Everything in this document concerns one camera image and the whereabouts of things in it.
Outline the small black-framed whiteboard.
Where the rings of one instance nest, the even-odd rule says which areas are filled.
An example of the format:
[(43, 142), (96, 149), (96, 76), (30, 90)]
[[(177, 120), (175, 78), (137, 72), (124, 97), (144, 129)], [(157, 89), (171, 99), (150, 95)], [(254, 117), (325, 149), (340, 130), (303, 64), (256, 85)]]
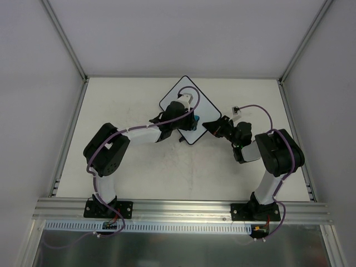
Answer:
[[(168, 93), (161, 99), (159, 102), (159, 107), (163, 111), (166, 110), (167, 106), (173, 100), (177, 99), (179, 90), (187, 86), (195, 87), (199, 91), (200, 102), (194, 111), (194, 115), (199, 116), (199, 121), (195, 131), (178, 130), (178, 132), (182, 137), (184, 137), (189, 145), (193, 145), (207, 132), (207, 129), (202, 124), (205, 122), (216, 121), (221, 118), (222, 114), (188, 76), (183, 76), (180, 78), (180, 80), (173, 86), (173, 88), (170, 89)], [(196, 91), (192, 88), (186, 88), (182, 91), (182, 93), (190, 93), (193, 96), (191, 107), (194, 107), (197, 103)]]

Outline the blue whiteboard eraser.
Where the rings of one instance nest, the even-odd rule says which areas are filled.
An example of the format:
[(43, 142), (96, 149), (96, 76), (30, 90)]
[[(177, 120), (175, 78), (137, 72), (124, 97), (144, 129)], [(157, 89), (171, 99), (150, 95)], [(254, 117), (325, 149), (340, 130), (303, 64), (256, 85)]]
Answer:
[(193, 120), (192, 120), (192, 131), (196, 131), (198, 122), (200, 120), (200, 117), (198, 115), (194, 115)]

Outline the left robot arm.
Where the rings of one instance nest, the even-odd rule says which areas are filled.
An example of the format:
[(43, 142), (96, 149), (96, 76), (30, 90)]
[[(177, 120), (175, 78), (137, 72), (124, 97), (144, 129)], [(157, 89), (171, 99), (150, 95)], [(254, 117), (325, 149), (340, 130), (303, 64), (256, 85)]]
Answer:
[(194, 131), (199, 116), (193, 108), (172, 101), (166, 110), (149, 120), (147, 125), (119, 131), (111, 123), (101, 126), (83, 151), (86, 171), (93, 176), (97, 211), (104, 217), (116, 211), (116, 192), (112, 174), (118, 169), (130, 146), (157, 143), (169, 138), (174, 130)]

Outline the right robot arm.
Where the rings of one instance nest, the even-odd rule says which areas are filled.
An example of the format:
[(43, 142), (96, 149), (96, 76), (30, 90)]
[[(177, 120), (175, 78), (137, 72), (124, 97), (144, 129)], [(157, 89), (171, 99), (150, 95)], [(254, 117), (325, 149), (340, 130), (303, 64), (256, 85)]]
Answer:
[(293, 138), (285, 129), (253, 136), (251, 123), (239, 122), (235, 126), (227, 116), (202, 125), (213, 136), (231, 143), (238, 163), (261, 159), (265, 167), (263, 178), (249, 201), (230, 205), (232, 221), (280, 221), (276, 196), (286, 178), (305, 163), (304, 154)]

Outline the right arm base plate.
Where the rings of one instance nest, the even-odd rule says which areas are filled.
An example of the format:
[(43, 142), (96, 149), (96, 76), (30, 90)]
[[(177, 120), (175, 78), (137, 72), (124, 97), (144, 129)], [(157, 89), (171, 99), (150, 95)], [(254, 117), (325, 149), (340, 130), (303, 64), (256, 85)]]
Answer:
[(268, 205), (251, 203), (232, 203), (230, 204), (230, 213), (232, 221), (272, 221), (281, 220), (280, 211), (277, 203)]

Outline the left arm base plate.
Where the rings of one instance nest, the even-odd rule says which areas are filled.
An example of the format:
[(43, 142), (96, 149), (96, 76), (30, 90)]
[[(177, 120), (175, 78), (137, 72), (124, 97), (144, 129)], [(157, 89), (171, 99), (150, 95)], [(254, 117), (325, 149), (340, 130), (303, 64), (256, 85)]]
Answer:
[(95, 218), (95, 219), (112, 219), (118, 216), (113, 209), (118, 211), (124, 219), (131, 219), (133, 212), (132, 201), (121, 201), (113, 199), (108, 206), (112, 207), (109, 209), (96, 198), (88, 199), (85, 204), (85, 209), (83, 212), (83, 217), (85, 218)]

